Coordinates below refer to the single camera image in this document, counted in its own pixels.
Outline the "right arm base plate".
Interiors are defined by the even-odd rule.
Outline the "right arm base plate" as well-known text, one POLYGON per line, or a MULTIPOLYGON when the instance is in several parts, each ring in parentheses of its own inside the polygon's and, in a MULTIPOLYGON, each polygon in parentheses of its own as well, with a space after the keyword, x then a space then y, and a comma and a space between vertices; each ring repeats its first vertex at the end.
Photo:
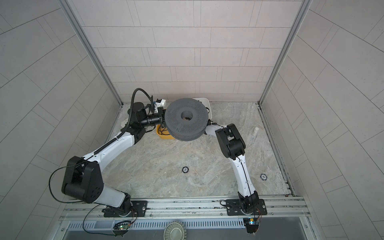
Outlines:
POLYGON ((220 202, 221 205, 227 208, 228 216, 265 216, 268 214, 265 201, 259 199, 255 207, 251 207, 250 211, 244 211, 241 207, 239 199, 224 200, 225 204, 220 202))

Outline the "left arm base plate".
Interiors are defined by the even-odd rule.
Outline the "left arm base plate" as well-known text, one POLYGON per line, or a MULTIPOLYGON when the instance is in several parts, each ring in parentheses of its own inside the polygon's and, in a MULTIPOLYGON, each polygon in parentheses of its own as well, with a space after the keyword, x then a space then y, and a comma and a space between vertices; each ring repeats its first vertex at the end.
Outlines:
POLYGON ((147 201, 125 201, 118 208, 106 206, 102 210, 105 218, 144 217, 147 210, 147 201))

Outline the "grey cable spool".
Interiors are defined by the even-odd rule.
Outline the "grey cable spool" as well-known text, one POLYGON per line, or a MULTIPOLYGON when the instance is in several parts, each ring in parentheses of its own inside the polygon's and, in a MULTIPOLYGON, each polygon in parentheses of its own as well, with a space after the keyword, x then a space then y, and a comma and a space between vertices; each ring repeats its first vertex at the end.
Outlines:
POLYGON ((193 141, 198 139, 207 127, 209 114, 199 101, 190 98, 172 102, 165 112, 168 132, 177 140, 193 141))

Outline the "white plastic tray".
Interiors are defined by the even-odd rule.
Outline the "white plastic tray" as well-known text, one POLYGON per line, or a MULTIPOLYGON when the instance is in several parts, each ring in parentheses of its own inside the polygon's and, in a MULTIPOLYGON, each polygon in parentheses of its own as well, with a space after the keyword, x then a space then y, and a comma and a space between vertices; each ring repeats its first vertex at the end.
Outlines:
POLYGON ((208 112, 209 119, 212 120, 213 119, 212 108, 211 108, 209 100, 207 98, 195 98, 195 100, 201 102, 205 106, 205 108, 208 112))

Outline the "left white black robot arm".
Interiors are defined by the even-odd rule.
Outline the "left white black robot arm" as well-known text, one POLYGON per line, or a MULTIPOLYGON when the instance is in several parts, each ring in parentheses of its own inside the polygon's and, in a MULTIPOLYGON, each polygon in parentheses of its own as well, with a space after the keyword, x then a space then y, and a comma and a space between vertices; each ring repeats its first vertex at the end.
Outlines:
POLYGON ((72 157, 63 168, 62 193, 75 198, 76 203, 105 205, 105 213, 120 217, 134 211, 131 196, 106 187, 102 171, 123 151, 137 144, 148 133, 147 127, 165 125, 166 100, 155 101, 153 96, 141 88, 135 89, 132 96, 135 97, 137 92, 144 93, 149 104, 144 105, 131 99, 129 117, 120 132, 93 152, 83 157, 72 157))

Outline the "circuit board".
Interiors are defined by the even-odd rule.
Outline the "circuit board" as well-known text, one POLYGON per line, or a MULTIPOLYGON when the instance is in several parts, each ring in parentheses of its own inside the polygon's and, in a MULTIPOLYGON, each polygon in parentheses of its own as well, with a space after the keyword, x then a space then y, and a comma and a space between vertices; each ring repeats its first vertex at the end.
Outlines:
POLYGON ((244 226, 248 232, 256 232, 259 229, 260 221, 254 218, 244 218, 244 226))
POLYGON ((128 231, 131 227, 131 223, 131 221, 118 222, 114 225, 113 229, 114 231, 128 231))

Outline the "left circuit board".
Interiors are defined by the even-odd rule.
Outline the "left circuit board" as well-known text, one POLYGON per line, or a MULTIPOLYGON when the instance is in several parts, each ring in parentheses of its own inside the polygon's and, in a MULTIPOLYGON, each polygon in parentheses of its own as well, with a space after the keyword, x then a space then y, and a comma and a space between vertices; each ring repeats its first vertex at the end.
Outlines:
POLYGON ((118 222, 114 225, 113 229, 114 231, 128 231, 131 227, 131 223, 131 221, 118 222))

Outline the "right poker chip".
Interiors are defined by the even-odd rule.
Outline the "right poker chip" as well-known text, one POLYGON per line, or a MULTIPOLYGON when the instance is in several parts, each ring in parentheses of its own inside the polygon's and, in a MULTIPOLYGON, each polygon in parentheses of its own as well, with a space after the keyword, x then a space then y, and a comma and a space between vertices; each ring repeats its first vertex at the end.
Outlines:
POLYGON ((262 179, 262 181, 266 181, 268 179, 267 175, 265 174, 261 174, 260 178, 262 179))

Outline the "poker chip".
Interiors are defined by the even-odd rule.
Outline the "poker chip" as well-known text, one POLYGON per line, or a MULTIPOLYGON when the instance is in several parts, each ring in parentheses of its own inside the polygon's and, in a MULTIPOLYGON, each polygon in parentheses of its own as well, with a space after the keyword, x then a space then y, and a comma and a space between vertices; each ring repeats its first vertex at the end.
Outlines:
POLYGON ((266 181, 268 179, 267 175, 265 174, 261 174, 260 178, 262 179, 262 181, 266 181))
POLYGON ((188 173, 189 172, 189 168, 188 167, 183 167, 182 172, 185 173, 185 174, 188 173))

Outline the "right circuit board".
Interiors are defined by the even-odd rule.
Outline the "right circuit board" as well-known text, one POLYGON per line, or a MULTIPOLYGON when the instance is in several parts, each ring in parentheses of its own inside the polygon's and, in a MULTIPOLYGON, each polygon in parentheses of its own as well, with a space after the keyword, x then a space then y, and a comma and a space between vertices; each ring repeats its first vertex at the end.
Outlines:
POLYGON ((244 226, 248 232, 256 232, 259 229, 260 221, 254 218, 244 218, 244 226))

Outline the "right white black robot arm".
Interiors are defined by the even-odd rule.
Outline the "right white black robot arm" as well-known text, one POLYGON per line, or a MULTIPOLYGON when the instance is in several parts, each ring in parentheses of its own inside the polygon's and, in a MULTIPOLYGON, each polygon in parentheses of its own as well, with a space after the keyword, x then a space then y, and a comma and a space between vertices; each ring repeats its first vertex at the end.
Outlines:
POLYGON ((252 183, 246 164, 246 144, 237 127, 234 124, 224 127, 208 120, 205 134, 217 138, 223 155, 230 161, 233 167, 242 211, 248 215, 260 215, 262 213, 258 208, 260 198, 252 183))

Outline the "yellow plastic tray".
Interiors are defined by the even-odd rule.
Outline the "yellow plastic tray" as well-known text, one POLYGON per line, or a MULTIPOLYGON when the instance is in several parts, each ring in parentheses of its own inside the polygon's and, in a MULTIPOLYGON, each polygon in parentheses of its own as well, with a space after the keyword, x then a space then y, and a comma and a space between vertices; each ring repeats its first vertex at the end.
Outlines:
POLYGON ((161 125, 157 125, 156 134, 163 140, 174 140, 175 138, 169 133, 166 127, 162 127, 161 125))

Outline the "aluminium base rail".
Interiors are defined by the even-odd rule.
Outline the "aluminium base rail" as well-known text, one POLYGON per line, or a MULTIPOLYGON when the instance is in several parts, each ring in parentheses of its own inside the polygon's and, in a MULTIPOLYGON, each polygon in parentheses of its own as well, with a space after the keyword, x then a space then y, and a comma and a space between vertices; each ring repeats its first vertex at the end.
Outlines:
MULTIPOLYGON (((259 215, 259 219, 283 217, 310 217, 310 211, 303 197, 262 196, 268 214, 259 215)), ((163 198, 163 199, 134 199, 147 201, 144 217, 105 218, 102 209, 105 206, 95 204, 73 204, 64 207, 59 214, 59 220, 177 220, 177 219, 218 219, 218 218, 253 218, 256 216, 228 216, 224 200, 231 197, 204 198, 163 198)))

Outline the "round grey vent disc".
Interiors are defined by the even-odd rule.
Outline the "round grey vent disc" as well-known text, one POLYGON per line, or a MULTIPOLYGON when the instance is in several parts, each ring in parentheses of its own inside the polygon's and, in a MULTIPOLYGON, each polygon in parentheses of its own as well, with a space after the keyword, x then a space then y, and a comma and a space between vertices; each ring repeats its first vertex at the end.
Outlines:
POLYGON ((164 230, 164 240, 186 240, 187 229, 185 225, 179 221, 174 221, 167 225, 164 230))

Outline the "centre poker chip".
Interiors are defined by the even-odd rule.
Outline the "centre poker chip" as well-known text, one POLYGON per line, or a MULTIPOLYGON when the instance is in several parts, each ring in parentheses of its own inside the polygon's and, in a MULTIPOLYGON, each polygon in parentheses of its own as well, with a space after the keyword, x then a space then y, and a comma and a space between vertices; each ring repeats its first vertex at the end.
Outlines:
POLYGON ((188 173, 189 172, 189 168, 188 167, 183 167, 182 172, 185 173, 185 174, 188 173))

